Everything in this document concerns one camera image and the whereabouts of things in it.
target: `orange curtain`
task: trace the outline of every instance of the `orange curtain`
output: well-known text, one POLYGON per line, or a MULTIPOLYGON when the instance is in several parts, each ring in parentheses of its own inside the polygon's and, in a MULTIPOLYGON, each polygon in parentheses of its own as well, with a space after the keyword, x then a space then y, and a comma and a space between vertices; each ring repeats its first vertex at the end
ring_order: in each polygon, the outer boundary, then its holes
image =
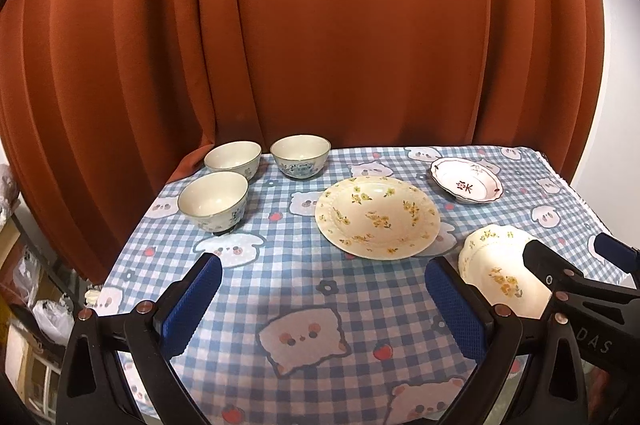
POLYGON ((101 281, 214 142, 527 145, 570 178, 603 40, 602 0, 9 0, 0 137, 52 245, 101 281))

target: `cartoon bear print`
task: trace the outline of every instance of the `cartoon bear print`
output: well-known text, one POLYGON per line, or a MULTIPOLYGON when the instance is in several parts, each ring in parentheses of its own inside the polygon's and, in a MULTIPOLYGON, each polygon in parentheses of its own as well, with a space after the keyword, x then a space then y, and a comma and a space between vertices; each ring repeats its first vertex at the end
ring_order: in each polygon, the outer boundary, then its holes
POLYGON ((431 243, 427 248, 422 250, 419 254, 417 254, 417 256, 434 257, 435 255, 442 255, 443 253, 449 251, 458 243, 455 236, 451 235, 450 233, 455 229, 456 227, 454 227, 453 225, 441 221, 436 240, 433 241, 433 243, 431 243))
POLYGON ((500 173, 500 167, 498 167, 497 165, 494 165, 493 163, 489 163, 486 159, 482 158, 479 162, 478 165, 482 165, 485 168, 488 168, 489 170, 491 170, 491 172, 493 172, 494 174, 499 174, 500 173))
POLYGON ((193 251, 217 255, 223 268, 235 268, 255 261, 258 258, 258 248, 263 244, 264 239, 260 235, 227 233, 200 241, 193 247, 193 251))
POLYGON ((542 189, 547 194, 557 194, 560 192, 560 187, 556 185, 550 178, 542 178, 541 180, 536 181, 536 183, 542 186, 542 189))
POLYGON ((544 228, 553 228, 560 224, 560 215, 556 214, 556 209, 548 204, 534 208, 531 211, 531 218, 544 228))
POLYGON ((422 417, 437 419, 436 413, 442 413, 451 405, 464 384, 464 379, 455 377, 441 383, 403 383, 394 387, 385 425, 398 425, 422 417))
POLYGON ((122 367, 124 369, 124 376, 125 378, 127 378, 127 383, 129 384, 129 388, 131 389, 133 398, 140 403, 151 405, 151 400, 149 400, 145 386, 142 384, 142 379, 138 374, 136 364, 133 363, 133 358, 131 358, 131 355, 129 353, 125 353, 125 358, 126 360, 124 360, 122 367))
POLYGON ((390 176, 393 170, 385 167, 382 163, 372 161, 371 163, 363 163, 362 165, 349 165, 351 176, 354 178, 360 176, 390 176))
POLYGON ((101 317, 116 315, 120 310, 121 303, 122 290, 115 286, 105 286, 100 291, 94 310, 101 317))
POLYGON ((405 147, 409 151, 409 157, 413 160, 433 163, 436 159, 442 158, 442 154, 432 147, 405 147))
POLYGON ((296 369, 350 354, 340 316, 327 307, 293 311, 278 317, 258 333, 258 341, 277 376, 288 376, 296 369))
POLYGON ((318 192, 294 192, 289 203, 289 212, 295 215, 314 215, 316 213, 316 203, 321 191, 318 192))
POLYGON ((522 153, 518 149, 512 149, 510 147, 500 148, 500 154, 510 160, 519 160, 522 158, 522 153))
POLYGON ((591 254, 592 257, 594 257, 595 259, 598 259, 598 261, 604 264, 606 259, 602 255, 597 254, 594 246, 595 240, 596 240, 596 236, 590 235, 589 240, 587 241, 587 249, 589 250, 589 253, 591 254))
POLYGON ((149 209, 145 212, 145 217, 150 219, 160 219, 178 213, 178 196, 169 198, 156 198, 149 209))

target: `gingham pattern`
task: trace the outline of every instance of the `gingham pattern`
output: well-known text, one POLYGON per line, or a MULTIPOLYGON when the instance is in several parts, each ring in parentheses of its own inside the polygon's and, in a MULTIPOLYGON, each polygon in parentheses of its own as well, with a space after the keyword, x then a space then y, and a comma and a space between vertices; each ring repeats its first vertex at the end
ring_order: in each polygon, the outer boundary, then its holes
MULTIPOLYGON (((322 237, 313 217, 288 211, 294 192, 324 190, 350 177, 349 165, 376 160, 393 170, 393 177, 428 193, 442 220, 455 226, 458 246, 449 253, 452 261, 472 231, 490 223, 515 225, 555 249, 587 277, 620 283, 622 271, 601 264, 588 252, 588 238, 602 231, 602 224, 540 154, 519 148, 522 158, 516 161, 503 156, 499 147, 435 149, 443 156, 485 158, 499 166, 502 197, 489 204, 453 202, 434 184, 429 164, 409 158, 403 148, 334 150, 322 173, 306 181, 286 178, 270 155, 263 157, 250 184, 246 214, 234 233, 257 234, 265 243, 256 261, 225 271, 222 286, 186 351, 172 360, 212 423, 242 418, 249 424, 382 425, 390 391, 397 384, 466 377, 473 368, 447 329, 437 325, 439 313, 424 287, 428 257, 396 262, 347 259, 322 237), (542 178, 562 185, 561 192, 546 194, 536 183, 542 178), (543 228, 532 220, 532 209, 543 204, 560 215, 555 228, 543 228), (317 291, 323 279, 336 281, 338 293, 317 291), (295 371, 290 378, 277 378, 256 333, 279 315, 313 305, 337 310, 352 353, 295 371), (393 349, 392 359, 379 361, 373 356, 381 343, 393 349)), ((165 186, 159 197, 177 196, 206 173, 200 170, 165 186)), ((142 299, 157 299, 180 279, 199 255, 193 246, 206 237, 210 235, 180 214, 144 218, 106 282, 123 291, 120 312, 128 312, 142 299), (154 250, 152 257, 145 254, 146 249, 154 250)), ((150 408, 143 410, 152 413, 150 408)))

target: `plate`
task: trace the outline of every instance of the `plate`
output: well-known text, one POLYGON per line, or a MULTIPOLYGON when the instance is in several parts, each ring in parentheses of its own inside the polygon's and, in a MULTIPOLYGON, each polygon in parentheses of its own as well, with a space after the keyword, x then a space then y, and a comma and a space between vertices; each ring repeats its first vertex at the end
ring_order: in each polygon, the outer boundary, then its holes
POLYGON ((440 158, 431 164, 435 182, 459 202, 491 202, 502 195, 502 184, 491 170, 462 158, 440 158))
POLYGON ((361 176, 322 193, 316 223, 338 248, 365 259, 392 261, 427 248, 438 235, 440 214, 429 196, 410 183, 361 176))
POLYGON ((489 225, 470 234, 458 257, 460 277, 492 306, 506 304, 519 317, 538 319, 551 291, 524 265, 522 252, 535 239, 511 226, 489 225))

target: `yellow floral plate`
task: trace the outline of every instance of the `yellow floral plate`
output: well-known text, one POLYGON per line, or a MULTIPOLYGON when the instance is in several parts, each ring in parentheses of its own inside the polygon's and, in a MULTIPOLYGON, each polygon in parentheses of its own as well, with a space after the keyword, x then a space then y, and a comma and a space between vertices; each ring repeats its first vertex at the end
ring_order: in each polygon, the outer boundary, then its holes
POLYGON ((506 304, 519 317, 538 319, 551 291, 524 265, 522 252, 534 237, 520 228, 489 225, 471 233, 458 257, 460 277, 492 306, 506 304))
POLYGON ((438 235, 440 214, 427 194, 410 183, 361 176, 322 193, 316 223, 338 248, 365 259, 391 261, 427 248, 438 235))

